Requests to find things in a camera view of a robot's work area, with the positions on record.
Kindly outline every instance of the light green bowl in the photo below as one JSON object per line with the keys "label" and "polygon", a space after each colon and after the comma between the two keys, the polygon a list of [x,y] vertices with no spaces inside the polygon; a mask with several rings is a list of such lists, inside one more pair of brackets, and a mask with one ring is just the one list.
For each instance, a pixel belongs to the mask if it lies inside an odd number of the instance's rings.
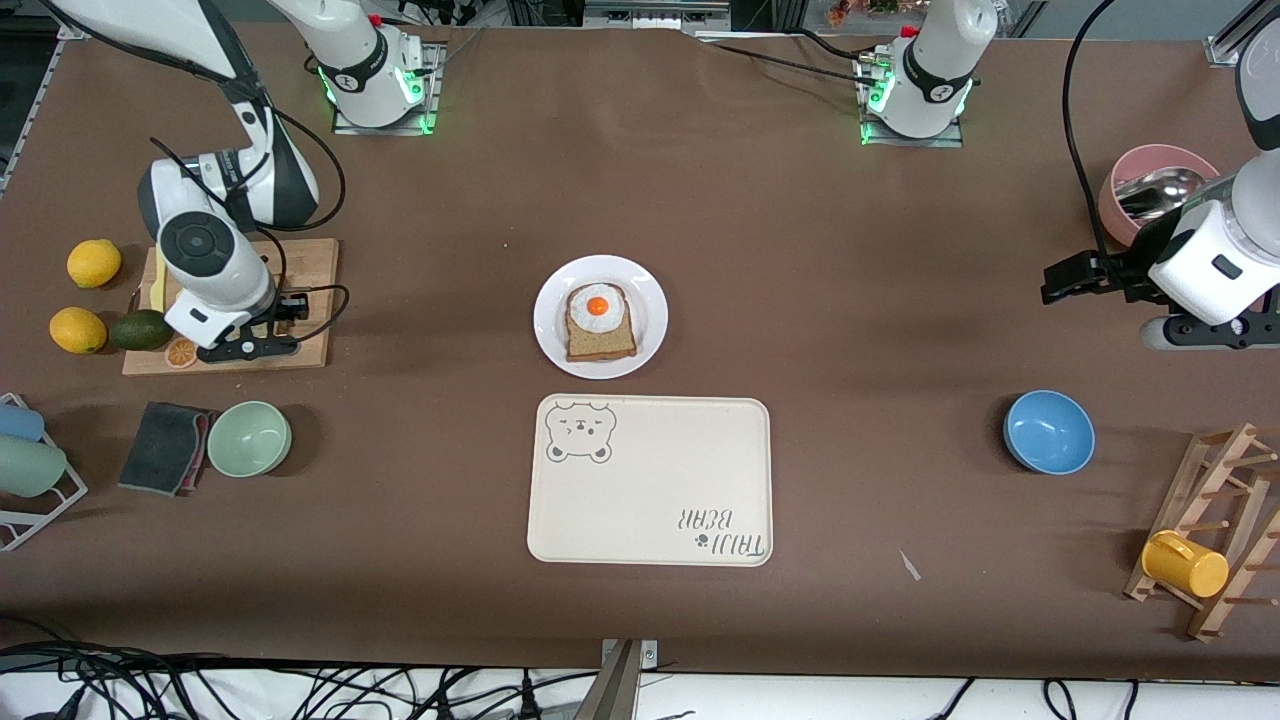
{"label": "light green bowl", "polygon": [[230,478],[270,473],[289,454],[293,430],[279,410],[250,400],[223,413],[209,432],[209,461]]}

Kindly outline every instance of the avocado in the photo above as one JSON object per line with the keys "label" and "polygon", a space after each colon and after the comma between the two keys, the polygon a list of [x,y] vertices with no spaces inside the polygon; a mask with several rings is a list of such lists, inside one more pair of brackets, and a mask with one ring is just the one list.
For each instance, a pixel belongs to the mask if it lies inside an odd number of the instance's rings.
{"label": "avocado", "polygon": [[111,345],[120,350],[159,350],[173,337],[173,328],[156,310],[134,310],[111,324]]}

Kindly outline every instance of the orange slice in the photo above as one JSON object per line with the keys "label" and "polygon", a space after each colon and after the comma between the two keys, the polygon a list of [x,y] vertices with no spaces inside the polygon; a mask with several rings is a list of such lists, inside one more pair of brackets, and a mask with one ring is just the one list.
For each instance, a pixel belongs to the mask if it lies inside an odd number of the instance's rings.
{"label": "orange slice", "polygon": [[174,338],[164,351],[164,363],[174,370],[196,364],[196,343],[184,337]]}

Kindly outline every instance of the toast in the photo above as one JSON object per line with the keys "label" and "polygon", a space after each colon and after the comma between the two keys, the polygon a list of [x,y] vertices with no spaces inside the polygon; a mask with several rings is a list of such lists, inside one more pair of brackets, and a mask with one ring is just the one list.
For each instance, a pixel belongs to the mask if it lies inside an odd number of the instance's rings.
{"label": "toast", "polygon": [[568,361],[570,363],[594,363],[598,360],[618,360],[622,357],[631,357],[636,354],[636,336],[631,329],[631,304],[627,302],[627,295],[621,287],[613,283],[604,283],[618,291],[622,296],[622,324],[607,333],[591,333],[584,331],[573,322],[573,314],[570,307],[573,304],[573,297],[586,290],[580,287],[575,290],[568,296],[568,301],[564,304],[564,327],[568,328]]}

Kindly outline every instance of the metal ladle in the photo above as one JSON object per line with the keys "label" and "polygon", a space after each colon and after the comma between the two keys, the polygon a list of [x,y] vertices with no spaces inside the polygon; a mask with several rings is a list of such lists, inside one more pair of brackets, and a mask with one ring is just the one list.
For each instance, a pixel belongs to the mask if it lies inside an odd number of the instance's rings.
{"label": "metal ladle", "polygon": [[1161,168],[1120,183],[1115,195],[1125,214],[1142,223],[1179,208],[1202,184],[1204,176],[1190,168]]}

